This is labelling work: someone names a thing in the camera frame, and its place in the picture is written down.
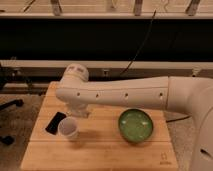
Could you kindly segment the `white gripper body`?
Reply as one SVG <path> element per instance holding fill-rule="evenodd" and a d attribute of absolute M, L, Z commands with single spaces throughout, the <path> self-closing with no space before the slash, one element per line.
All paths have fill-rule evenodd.
<path fill-rule="evenodd" d="M 81 117 L 81 118 L 87 118 L 90 114 L 90 112 L 87 110 L 86 105 L 67 105 L 67 113 L 70 116 L 73 117 Z"/>

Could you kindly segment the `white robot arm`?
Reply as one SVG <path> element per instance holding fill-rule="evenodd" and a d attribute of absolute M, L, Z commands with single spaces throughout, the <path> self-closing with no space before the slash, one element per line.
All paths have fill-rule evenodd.
<path fill-rule="evenodd" d="M 196 126 L 189 171 L 213 171 L 212 78 L 163 76 L 94 82 L 85 66 L 72 63 L 58 83 L 56 97 L 76 116 L 85 116 L 89 104 L 187 114 Z"/>

